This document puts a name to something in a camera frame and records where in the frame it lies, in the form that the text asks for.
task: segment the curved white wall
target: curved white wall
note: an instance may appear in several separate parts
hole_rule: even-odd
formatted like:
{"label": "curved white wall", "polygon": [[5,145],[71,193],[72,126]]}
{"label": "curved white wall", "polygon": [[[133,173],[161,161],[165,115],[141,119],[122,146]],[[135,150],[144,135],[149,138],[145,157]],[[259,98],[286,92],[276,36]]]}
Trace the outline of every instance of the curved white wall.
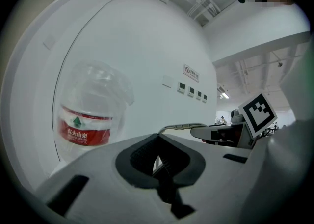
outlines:
{"label": "curved white wall", "polygon": [[[2,82],[1,133],[12,168],[30,191],[59,164],[52,99],[62,61],[81,28],[109,1],[57,0],[31,23],[11,55]],[[62,48],[57,56],[43,44],[49,35],[56,40],[52,51]],[[44,74],[49,78],[43,83]]]}
{"label": "curved white wall", "polygon": [[[118,140],[156,133],[170,124],[214,122],[216,72],[208,45],[201,28],[180,10],[158,0],[108,4],[72,47],[61,73],[56,105],[72,67],[86,58],[109,64],[132,82],[135,103],[127,108]],[[199,83],[183,74],[184,64],[199,72]],[[172,89],[162,86],[163,75],[175,80]],[[207,94],[208,102],[178,93],[177,81]],[[192,138],[189,132],[184,136]]]}
{"label": "curved white wall", "polygon": [[[10,161],[18,162],[22,171],[17,175],[31,191],[59,163],[52,134],[52,99],[61,64],[83,26],[110,0],[88,1],[72,0],[54,13],[18,62],[7,109],[10,132],[3,132],[3,137],[12,137],[4,139],[13,142],[6,146],[8,154],[17,156]],[[57,39],[51,51],[42,43],[49,34]],[[168,124],[214,122],[216,72],[200,27],[183,12],[158,0],[114,0],[106,5],[73,44],[61,72],[56,104],[71,67],[87,57],[108,63],[132,81],[135,103],[127,109],[120,140],[153,133]],[[183,64],[200,73],[200,83],[183,74]],[[207,94],[208,102],[177,93],[176,85],[162,86],[164,74]]]}

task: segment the ceiling light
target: ceiling light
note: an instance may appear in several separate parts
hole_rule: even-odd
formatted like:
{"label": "ceiling light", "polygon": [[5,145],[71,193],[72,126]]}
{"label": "ceiling light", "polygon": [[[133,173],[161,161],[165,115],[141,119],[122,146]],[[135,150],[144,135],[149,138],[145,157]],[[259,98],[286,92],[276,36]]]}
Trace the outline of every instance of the ceiling light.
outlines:
{"label": "ceiling light", "polygon": [[227,96],[226,93],[222,93],[222,95],[223,95],[225,98],[229,99],[229,96]]}

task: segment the wall sign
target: wall sign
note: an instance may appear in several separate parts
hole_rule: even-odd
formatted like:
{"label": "wall sign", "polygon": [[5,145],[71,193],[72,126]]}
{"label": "wall sign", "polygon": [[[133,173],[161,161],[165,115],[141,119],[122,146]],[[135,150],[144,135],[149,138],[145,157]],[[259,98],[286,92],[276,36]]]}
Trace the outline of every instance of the wall sign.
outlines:
{"label": "wall sign", "polygon": [[183,68],[183,74],[187,75],[188,77],[191,77],[193,80],[200,82],[200,75],[197,73],[194,69],[190,68],[186,64]]}

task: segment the plastic water bottle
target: plastic water bottle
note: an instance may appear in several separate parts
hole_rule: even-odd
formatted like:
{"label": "plastic water bottle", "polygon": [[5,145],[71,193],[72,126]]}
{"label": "plastic water bottle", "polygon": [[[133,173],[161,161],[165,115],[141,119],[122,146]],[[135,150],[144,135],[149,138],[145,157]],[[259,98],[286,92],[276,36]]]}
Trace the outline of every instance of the plastic water bottle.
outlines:
{"label": "plastic water bottle", "polygon": [[76,65],[63,89],[55,131],[62,159],[71,162],[112,142],[126,104],[133,102],[131,83],[119,71],[98,61]]}

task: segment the red bottle label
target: red bottle label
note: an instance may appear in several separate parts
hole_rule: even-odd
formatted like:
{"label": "red bottle label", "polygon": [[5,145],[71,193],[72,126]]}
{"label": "red bottle label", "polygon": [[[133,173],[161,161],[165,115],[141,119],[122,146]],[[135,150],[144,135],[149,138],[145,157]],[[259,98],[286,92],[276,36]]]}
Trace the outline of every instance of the red bottle label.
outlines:
{"label": "red bottle label", "polygon": [[[81,114],[79,112],[72,111],[62,106],[63,111],[61,117],[59,117],[59,134],[67,141],[84,146],[97,146],[107,144],[110,137],[110,128],[112,118],[98,117]],[[99,123],[102,125],[98,127],[92,127],[93,123]]]}
{"label": "red bottle label", "polygon": [[80,130],[59,119],[59,134],[67,141],[79,145],[96,146],[109,141],[110,130]]}

